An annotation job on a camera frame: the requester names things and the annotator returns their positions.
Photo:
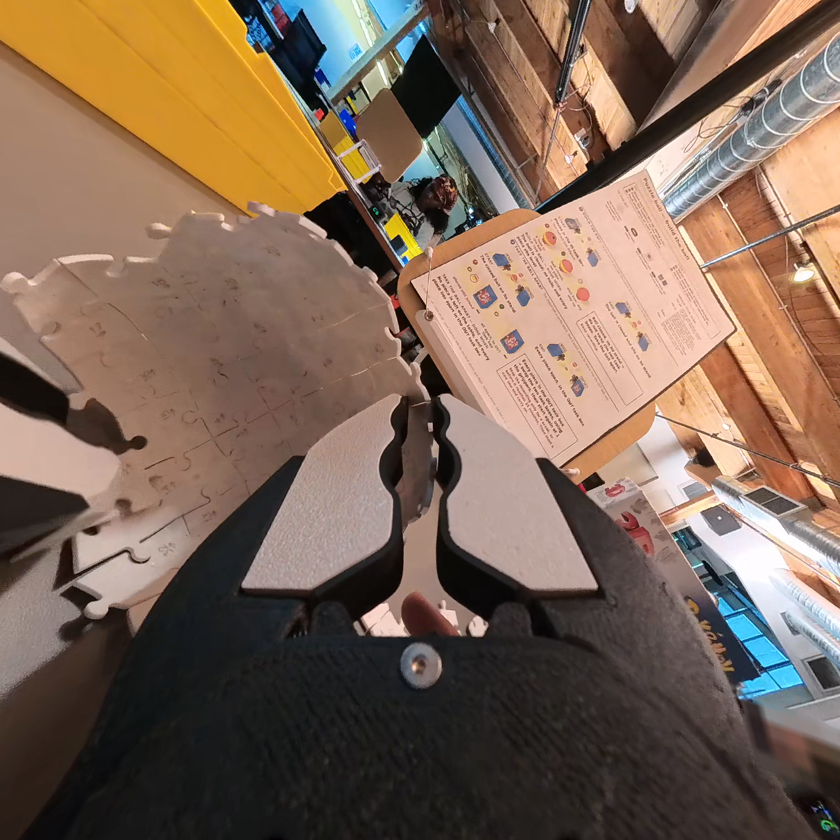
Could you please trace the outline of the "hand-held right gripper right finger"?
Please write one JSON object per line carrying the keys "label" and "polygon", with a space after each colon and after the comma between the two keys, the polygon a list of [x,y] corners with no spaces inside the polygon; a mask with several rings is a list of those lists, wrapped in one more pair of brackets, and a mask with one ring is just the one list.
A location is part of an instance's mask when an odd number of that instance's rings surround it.
{"label": "hand-held right gripper right finger", "polygon": [[598,584],[540,463],[506,428],[453,395],[434,403],[437,577],[489,621],[505,603],[590,596]]}

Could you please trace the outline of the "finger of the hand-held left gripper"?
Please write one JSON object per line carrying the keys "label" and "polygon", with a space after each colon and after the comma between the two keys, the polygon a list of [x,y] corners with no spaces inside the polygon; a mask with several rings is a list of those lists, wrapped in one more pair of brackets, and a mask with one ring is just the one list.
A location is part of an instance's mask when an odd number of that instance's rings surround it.
{"label": "finger of the hand-held left gripper", "polygon": [[1,478],[1,559],[21,560],[105,522],[115,509],[115,480],[67,490]]}
{"label": "finger of the hand-held left gripper", "polygon": [[84,402],[2,353],[2,475],[79,495],[90,508],[113,508],[123,493],[120,457],[146,448],[127,437],[115,414]]}

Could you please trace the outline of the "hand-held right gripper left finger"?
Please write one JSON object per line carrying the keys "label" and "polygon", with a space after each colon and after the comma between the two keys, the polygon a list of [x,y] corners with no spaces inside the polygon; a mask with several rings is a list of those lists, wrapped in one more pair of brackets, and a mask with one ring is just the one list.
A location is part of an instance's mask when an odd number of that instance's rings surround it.
{"label": "hand-held right gripper left finger", "polygon": [[391,394],[335,427],[301,462],[241,584],[247,595],[336,602],[362,618],[403,575],[407,398]]}

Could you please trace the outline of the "partly built puzzle ball shell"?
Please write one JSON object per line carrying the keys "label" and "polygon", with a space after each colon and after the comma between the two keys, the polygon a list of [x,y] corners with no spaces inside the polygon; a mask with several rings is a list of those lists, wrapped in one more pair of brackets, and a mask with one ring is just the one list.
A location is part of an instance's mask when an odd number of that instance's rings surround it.
{"label": "partly built puzzle ball shell", "polygon": [[96,400],[128,442],[100,511],[71,526],[91,620],[151,608],[197,546],[290,457],[390,394],[409,400],[403,522],[423,505],[429,396],[401,357],[375,274],[308,219],[189,213],[154,258],[75,255],[2,279],[3,339],[71,407]]}

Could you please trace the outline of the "blue puzzle box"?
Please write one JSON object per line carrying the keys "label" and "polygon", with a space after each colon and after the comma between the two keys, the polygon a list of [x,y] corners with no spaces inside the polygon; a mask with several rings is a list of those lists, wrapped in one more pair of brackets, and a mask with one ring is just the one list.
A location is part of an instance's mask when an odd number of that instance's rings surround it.
{"label": "blue puzzle box", "polygon": [[637,543],[675,588],[729,681],[740,686],[759,677],[749,653],[640,487],[630,479],[619,479],[586,494]]}

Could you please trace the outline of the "person's right hand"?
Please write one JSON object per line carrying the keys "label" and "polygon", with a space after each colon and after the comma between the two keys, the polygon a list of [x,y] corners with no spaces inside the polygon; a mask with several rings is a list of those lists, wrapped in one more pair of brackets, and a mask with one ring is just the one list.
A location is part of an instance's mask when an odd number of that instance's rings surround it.
{"label": "person's right hand", "polygon": [[402,621],[410,637],[458,637],[458,630],[421,592],[412,592],[403,599]]}

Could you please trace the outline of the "printed instruction sheet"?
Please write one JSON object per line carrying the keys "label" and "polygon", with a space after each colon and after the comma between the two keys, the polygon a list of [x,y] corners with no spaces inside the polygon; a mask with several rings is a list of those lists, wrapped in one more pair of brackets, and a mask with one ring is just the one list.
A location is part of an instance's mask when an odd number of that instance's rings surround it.
{"label": "printed instruction sheet", "polygon": [[646,170],[412,285],[486,415],[558,467],[736,330]]}

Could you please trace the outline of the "wooden document holder stand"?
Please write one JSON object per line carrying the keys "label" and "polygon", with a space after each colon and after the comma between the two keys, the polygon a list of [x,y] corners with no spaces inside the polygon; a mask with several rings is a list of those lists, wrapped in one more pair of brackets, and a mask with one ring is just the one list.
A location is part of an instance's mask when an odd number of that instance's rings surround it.
{"label": "wooden document holder stand", "polygon": [[[482,414],[487,414],[487,408],[481,400],[469,391],[464,371],[458,368],[457,363],[451,357],[451,353],[433,336],[432,327],[435,326],[436,320],[435,318],[431,321],[426,320],[425,304],[412,283],[416,278],[425,277],[430,268],[440,267],[473,249],[484,247],[492,239],[506,235],[513,229],[538,218],[538,216],[539,214],[536,211],[521,208],[505,212],[483,225],[440,242],[434,248],[431,259],[423,255],[413,258],[402,269],[397,280],[396,296],[400,306],[416,336],[435,362],[448,389],[455,398]],[[562,465],[561,470],[574,482],[582,483],[624,450],[635,445],[649,431],[654,419],[655,402],[649,402],[626,421],[602,436],[591,447]]]}

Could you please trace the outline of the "blue lit window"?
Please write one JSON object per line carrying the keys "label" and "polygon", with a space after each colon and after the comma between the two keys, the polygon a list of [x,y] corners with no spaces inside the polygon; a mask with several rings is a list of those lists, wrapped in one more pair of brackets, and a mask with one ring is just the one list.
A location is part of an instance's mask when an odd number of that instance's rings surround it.
{"label": "blue lit window", "polygon": [[782,692],[799,696],[805,682],[785,653],[779,639],[748,595],[739,588],[714,585],[710,592],[717,608],[756,676],[743,679],[738,689],[740,698],[753,702],[769,698],[781,699]]}

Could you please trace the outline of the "metal conduit pipe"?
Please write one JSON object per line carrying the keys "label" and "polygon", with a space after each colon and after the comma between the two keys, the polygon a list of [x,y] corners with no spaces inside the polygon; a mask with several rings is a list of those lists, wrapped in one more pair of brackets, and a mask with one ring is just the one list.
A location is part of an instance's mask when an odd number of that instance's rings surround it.
{"label": "metal conduit pipe", "polygon": [[822,222],[824,220],[827,220],[830,217],[833,217],[833,216],[839,214],[839,210],[840,210],[840,206],[838,204],[834,205],[834,206],[832,206],[832,207],[830,207],[830,208],[828,208],[824,211],[821,211],[820,213],[816,213],[816,214],[811,215],[811,216],[809,216],[805,219],[802,219],[801,221],[798,221],[794,224],[783,227],[781,230],[779,230],[775,233],[772,233],[772,234],[766,235],[764,237],[761,237],[757,240],[754,240],[754,241],[749,242],[745,245],[742,245],[739,248],[735,248],[735,249],[733,249],[733,250],[731,250],[731,251],[729,251],[729,252],[727,252],[723,255],[720,255],[719,257],[716,257],[716,258],[711,259],[707,262],[704,262],[704,263],[700,264],[700,269],[701,270],[707,270],[708,268],[711,268],[713,266],[717,266],[720,263],[722,263],[724,261],[727,261],[727,260],[729,260],[733,257],[740,256],[742,254],[748,253],[752,250],[755,250],[757,247],[767,245],[767,244],[773,242],[776,239],[787,238],[787,236],[789,234],[797,233],[799,231],[802,231],[805,228],[813,226],[814,224],[817,224],[819,222]]}

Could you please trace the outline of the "brown rounded board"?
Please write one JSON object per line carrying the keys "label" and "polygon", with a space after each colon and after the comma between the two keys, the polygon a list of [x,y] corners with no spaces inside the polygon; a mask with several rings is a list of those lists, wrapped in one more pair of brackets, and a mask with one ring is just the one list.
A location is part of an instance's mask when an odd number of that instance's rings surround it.
{"label": "brown rounded board", "polygon": [[424,151],[424,141],[389,88],[377,92],[356,119],[356,135],[381,164],[382,178],[398,182]]}

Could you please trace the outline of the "black monitor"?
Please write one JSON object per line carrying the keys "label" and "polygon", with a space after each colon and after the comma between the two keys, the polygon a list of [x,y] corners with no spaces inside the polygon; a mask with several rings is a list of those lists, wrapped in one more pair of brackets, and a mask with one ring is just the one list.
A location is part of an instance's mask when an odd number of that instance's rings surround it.
{"label": "black monitor", "polygon": [[425,35],[414,46],[391,91],[422,140],[435,131],[461,96],[458,84]]}

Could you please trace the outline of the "long black pole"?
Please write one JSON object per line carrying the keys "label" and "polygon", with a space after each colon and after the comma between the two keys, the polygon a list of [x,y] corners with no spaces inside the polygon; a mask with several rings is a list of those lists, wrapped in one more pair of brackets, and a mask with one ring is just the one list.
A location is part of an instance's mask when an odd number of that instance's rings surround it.
{"label": "long black pole", "polygon": [[808,47],[838,21],[838,1],[822,1],[813,6],[538,205],[536,212],[546,214],[624,178],[744,88]]}

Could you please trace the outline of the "silver ventilation duct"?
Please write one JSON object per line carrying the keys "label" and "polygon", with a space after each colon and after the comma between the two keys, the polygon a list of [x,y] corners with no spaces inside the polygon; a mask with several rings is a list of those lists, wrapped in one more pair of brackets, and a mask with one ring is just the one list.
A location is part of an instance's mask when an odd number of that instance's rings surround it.
{"label": "silver ventilation duct", "polygon": [[722,141],[663,204],[673,219],[691,214],[769,159],[839,104],[839,35],[785,81]]}
{"label": "silver ventilation duct", "polygon": [[839,577],[839,537],[818,527],[809,507],[768,486],[751,489],[727,476],[716,477],[711,488],[748,525]]}

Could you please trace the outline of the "yellow foam wall panel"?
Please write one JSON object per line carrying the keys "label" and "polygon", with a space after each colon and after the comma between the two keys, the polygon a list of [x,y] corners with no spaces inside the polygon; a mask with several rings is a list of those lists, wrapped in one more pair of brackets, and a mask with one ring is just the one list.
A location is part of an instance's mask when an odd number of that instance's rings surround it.
{"label": "yellow foam wall panel", "polygon": [[229,2],[1,2],[2,42],[236,207],[345,184]]}

